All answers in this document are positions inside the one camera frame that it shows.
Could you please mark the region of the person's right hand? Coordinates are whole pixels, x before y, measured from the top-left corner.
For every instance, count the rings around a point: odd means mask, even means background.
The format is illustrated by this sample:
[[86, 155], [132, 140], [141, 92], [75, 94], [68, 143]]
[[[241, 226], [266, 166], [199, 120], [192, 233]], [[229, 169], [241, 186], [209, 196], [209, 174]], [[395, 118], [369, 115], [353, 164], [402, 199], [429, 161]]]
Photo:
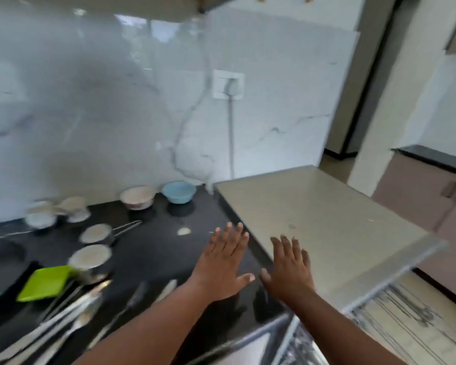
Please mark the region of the person's right hand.
[[271, 273], [276, 276], [277, 290], [268, 290], [276, 299], [287, 306], [292, 306], [301, 301], [307, 294], [316, 292], [311, 271], [307, 271], [303, 261], [298, 239], [292, 238], [293, 262], [284, 262], [283, 247], [280, 237], [272, 236], [273, 269]]

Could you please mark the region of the person's left hand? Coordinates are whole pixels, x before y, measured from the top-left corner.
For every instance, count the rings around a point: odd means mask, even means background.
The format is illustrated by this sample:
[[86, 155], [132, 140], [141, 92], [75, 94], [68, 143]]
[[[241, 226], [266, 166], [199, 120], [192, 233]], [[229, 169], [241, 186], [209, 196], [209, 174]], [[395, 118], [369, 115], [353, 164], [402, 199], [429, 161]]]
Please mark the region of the person's left hand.
[[227, 223], [222, 230], [222, 250], [215, 258], [207, 257], [207, 246], [199, 258], [193, 273], [188, 279], [188, 286], [195, 289], [204, 301], [221, 301], [239, 292], [233, 292], [232, 284], [238, 275], [249, 242], [249, 233], [244, 231], [244, 253], [242, 257], [229, 256], [229, 240], [237, 225]]

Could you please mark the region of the person's right forearm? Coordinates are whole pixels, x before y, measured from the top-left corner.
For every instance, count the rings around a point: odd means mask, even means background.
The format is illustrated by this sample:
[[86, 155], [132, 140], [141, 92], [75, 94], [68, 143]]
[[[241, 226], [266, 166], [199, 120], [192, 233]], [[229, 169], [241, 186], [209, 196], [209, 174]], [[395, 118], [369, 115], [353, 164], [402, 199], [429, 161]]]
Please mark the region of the person's right forearm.
[[310, 289], [283, 301], [299, 317], [329, 365], [375, 365], [385, 349]]

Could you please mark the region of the person's left forearm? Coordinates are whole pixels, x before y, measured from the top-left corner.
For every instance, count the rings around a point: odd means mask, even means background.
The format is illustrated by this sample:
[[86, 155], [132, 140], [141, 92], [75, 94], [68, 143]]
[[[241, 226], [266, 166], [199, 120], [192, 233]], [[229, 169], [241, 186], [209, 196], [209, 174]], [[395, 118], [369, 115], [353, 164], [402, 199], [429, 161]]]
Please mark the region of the person's left forearm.
[[100, 341], [72, 365], [170, 365], [213, 298], [188, 281]]

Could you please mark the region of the beige top appliance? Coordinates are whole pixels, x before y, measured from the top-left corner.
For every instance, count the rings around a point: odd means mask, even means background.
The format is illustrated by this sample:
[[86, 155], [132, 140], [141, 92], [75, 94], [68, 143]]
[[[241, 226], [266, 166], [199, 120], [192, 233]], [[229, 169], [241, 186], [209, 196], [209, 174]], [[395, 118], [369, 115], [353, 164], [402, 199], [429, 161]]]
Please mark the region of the beige top appliance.
[[317, 292], [409, 365], [451, 365], [444, 336], [398, 279], [445, 242], [314, 166], [214, 185], [273, 259], [270, 237], [296, 237]]

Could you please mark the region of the steel table knife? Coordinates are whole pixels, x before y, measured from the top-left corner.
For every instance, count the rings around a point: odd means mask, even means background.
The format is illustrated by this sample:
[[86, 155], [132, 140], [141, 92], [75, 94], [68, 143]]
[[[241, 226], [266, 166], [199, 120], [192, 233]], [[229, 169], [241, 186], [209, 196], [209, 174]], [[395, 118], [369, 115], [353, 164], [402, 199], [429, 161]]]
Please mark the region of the steel table knife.
[[160, 294], [155, 299], [154, 303], [164, 300], [168, 295], [170, 295], [177, 288], [177, 280], [172, 279], [169, 283], [162, 289]]

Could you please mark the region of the white patterned bowl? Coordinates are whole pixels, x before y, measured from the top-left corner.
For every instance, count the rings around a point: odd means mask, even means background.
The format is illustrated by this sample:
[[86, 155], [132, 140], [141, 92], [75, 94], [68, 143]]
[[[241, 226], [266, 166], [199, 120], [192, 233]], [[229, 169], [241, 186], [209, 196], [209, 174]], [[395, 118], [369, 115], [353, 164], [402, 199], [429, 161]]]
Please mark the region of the white patterned bowl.
[[130, 211], [141, 211], [152, 206], [156, 192], [149, 186], [137, 186], [120, 193], [120, 201]]

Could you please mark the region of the steel pot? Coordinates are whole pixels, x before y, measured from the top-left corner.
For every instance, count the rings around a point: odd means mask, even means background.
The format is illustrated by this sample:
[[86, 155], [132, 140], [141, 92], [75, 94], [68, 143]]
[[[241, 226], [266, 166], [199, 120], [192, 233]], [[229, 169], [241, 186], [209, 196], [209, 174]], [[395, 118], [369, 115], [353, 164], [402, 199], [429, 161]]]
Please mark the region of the steel pot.
[[104, 281], [113, 271], [112, 249], [103, 244], [89, 245], [76, 251], [67, 261], [74, 278], [84, 286]]

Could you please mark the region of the pink base cabinet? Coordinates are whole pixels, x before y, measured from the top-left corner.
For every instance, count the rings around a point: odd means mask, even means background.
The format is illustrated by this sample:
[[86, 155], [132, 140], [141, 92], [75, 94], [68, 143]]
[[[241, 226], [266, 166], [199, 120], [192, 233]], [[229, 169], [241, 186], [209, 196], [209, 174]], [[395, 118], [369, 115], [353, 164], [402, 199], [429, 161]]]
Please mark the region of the pink base cabinet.
[[447, 242], [418, 269], [456, 295], [456, 203], [440, 195], [450, 181], [456, 174], [394, 153], [372, 198]]

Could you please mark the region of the steel cup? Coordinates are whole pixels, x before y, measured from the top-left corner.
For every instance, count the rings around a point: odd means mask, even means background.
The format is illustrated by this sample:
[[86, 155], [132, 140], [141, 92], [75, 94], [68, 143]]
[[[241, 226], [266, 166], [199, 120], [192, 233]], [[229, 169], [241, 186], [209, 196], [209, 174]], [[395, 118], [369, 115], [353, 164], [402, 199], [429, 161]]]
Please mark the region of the steel cup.
[[79, 223], [87, 220], [91, 212], [86, 199], [82, 196], [68, 197], [55, 206], [56, 213], [66, 218], [68, 223]]
[[48, 200], [33, 203], [26, 210], [25, 223], [32, 229], [42, 230], [54, 226], [57, 222], [57, 214], [54, 204]]

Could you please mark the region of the green square plate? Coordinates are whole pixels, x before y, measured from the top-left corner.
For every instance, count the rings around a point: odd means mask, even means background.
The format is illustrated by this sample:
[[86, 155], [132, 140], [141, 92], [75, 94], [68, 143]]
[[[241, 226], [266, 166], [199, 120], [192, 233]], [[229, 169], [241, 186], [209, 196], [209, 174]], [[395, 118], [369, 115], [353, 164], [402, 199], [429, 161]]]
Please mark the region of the green square plate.
[[58, 296], [66, 287], [73, 268], [69, 265], [38, 269], [25, 282], [16, 302], [26, 303]]

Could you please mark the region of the pile of steel cutlery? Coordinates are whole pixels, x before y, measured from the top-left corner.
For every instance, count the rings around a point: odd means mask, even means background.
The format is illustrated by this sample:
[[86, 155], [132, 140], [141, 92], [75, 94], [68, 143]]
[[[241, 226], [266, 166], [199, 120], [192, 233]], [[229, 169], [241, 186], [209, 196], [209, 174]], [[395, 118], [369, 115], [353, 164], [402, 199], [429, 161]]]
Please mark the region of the pile of steel cutlery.
[[106, 280], [78, 298], [64, 310], [47, 320], [35, 330], [0, 352], [0, 363], [5, 365], [22, 365], [30, 356], [47, 343], [57, 333], [71, 324], [101, 293], [112, 283]]

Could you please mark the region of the black kitchen sink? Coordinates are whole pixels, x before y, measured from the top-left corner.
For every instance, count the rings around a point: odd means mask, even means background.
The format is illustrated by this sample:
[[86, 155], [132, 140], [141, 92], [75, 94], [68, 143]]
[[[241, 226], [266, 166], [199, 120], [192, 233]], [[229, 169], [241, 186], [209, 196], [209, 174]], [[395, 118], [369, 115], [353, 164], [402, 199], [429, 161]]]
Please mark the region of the black kitchen sink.
[[29, 265], [23, 245], [11, 240], [0, 241], [0, 297], [19, 280]]

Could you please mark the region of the dark handled utensil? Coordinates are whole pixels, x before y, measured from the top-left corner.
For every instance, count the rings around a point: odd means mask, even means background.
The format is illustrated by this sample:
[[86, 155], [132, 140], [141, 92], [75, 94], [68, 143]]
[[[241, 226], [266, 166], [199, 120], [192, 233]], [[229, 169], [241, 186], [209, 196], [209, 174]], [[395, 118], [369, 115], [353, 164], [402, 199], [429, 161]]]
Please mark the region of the dark handled utensil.
[[141, 282], [138, 285], [138, 287], [134, 291], [134, 294], [130, 297], [130, 299], [125, 304], [123, 309], [120, 312], [118, 312], [105, 326], [101, 328], [101, 330], [88, 344], [88, 346], [85, 349], [85, 352], [91, 350], [101, 339], [103, 339], [108, 334], [108, 332], [112, 329], [112, 327], [122, 317], [123, 314], [127, 313], [130, 309], [133, 309], [144, 298], [147, 292], [147, 288], [147, 283], [145, 281]]

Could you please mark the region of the white wall socket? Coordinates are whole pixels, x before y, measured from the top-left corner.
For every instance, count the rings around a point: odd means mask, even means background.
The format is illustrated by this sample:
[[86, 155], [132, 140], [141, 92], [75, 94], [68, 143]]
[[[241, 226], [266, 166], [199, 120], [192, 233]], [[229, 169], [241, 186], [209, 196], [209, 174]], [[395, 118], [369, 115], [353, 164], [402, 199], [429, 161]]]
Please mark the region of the white wall socket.
[[219, 100], [241, 100], [245, 92], [245, 74], [213, 70], [212, 97]]

